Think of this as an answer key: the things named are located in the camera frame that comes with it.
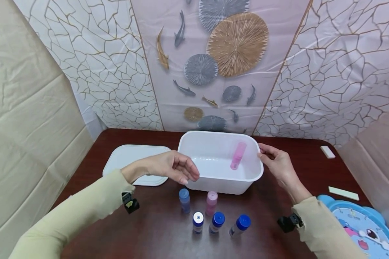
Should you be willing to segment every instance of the black wrist device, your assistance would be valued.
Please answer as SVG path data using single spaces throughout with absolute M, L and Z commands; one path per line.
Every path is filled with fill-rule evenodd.
M 140 204 L 138 203 L 137 199 L 133 199 L 132 193 L 121 193 L 121 198 L 124 204 L 124 208 L 128 212 L 128 214 L 131 214 L 140 208 Z
M 304 226 L 301 218 L 295 213 L 291 214 L 289 217 L 281 217 L 277 221 L 278 225 L 281 227 L 284 233 L 291 232 L 295 229 L 296 226 Z

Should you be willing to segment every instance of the small white eraser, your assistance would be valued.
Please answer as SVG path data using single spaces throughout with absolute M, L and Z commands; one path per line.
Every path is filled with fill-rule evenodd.
M 327 158 L 336 158 L 336 156 L 333 154 L 333 151 L 328 146 L 321 146 L 320 147 L 323 151 L 323 153 L 326 155 Z
M 328 187 L 328 191 L 331 192 L 332 194 L 337 194 L 337 195 L 340 195 L 340 196 L 343 196 L 343 197 L 347 197 L 349 199 L 353 199 L 353 200 L 359 201 L 359 195 L 356 194 L 356 193 L 353 193 L 351 191 L 345 191 L 345 190 L 342 190 L 342 189 L 339 189 L 339 188 L 334 188 L 334 187 L 331 187 L 331 186 Z

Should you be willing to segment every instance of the white rectangular piece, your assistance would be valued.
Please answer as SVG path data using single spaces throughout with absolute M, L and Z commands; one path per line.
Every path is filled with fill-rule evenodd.
M 246 150 L 238 169 L 232 170 L 232 158 L 241 141 Z M 181 137 L 178 151 L 192 158 L 200 172 L 199 180 L 187 184 L 189 189 L 242 194 L 264 172 L 257 156 L 258 143 L 244 134 L 189 131 Z
M 339 188 L 334 188 L 334 187 L 331 187 L 331 186 L 328 187 L 328 191 L 330 193 L 332 193 L 332 194 L 337 194 L 337 195 L 340 195 L 340 196 L 343 196 L 343 197 L 347 197 L 349 199 L 353 199 L 353 200 L 359 201 L 359 195 L 356 194 L 356 193 L 353 193 L 351 191 L 345 191 L 345 190 L 342 190 L 342 189 L 339 189 Z
M 326 155 L 327 158 L 336 158 L 336 156 L 333 154 L 333 151 L 328 146 L 321 146 L 320 147 L 323 151 L 323 153 Z
M 117 147 L 109 157 L 102 176 L 109 174 L 114 169 L 121 169 L 134 161 L 152 155 L 158 155 L 170 151 L 168 147 L 147 146 L 147 145 L 122 145 Z M 167 177 L 157 175 L 143 175 L 133 185 L 159 186 L 167 180 Z

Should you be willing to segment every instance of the gray circular pattern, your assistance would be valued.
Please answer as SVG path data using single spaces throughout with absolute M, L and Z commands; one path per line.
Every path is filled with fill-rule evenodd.
M 242 94 L 242 89 L 237 85 L 231 85 L 226 87 L 223 91 L 222 100 L 226 103 L 231 103 L 239 99 Z
M 244 13 L 248 9 L 249 0 L 200 0 L 200 22 L 208 32 L 212 32 L 219 22 L 231 15 Z
M 197 128 L 201 131 L 224 131 L 226 126 L 224 118 L 214 115 L 205 116 L 197 123 Z
M 184 65 L 184 76 L 194 85 L 210 84 L 218 76 L 218 64 L 208 54 L 193 55 Z

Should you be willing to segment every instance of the blue bottle cap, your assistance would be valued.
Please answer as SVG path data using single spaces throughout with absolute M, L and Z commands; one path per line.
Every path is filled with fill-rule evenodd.
M 240 215 L 236 220 L 236 226 L 240 230 L 245 231 L 249 226 L 251 226 L 251 219 L 247 215 Z
M 221 227 L 225 223 L 225 215 L 222 212 L 216 212 L 212 218 L 212 224 L 215 227 Z
M 195 212 L 193 214 L 193 224 L 196 227 L 200 227 L 203 225 L 203 214 L 201 212 Z
M 181 202 L 186 202 L 189 199 L 189 191 L 183 188 L 179 191 L 179 198 Z

